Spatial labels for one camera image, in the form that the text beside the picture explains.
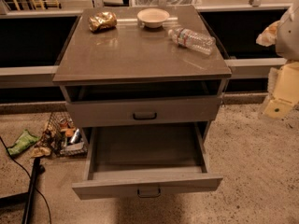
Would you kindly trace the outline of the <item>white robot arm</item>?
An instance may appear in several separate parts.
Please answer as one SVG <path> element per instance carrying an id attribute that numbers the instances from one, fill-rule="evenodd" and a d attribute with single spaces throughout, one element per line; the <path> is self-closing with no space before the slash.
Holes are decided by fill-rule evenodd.
<path id="1" fill-rule="evenodd" d="M 261 115 L 283 119 L 299 103 L 299 0 L 295 0 L 279 21 L 260 33 L 256 43 L 275 46 L 276 54 L 286 60 L 279 69 L 268 74 L 268 94 Z"/>

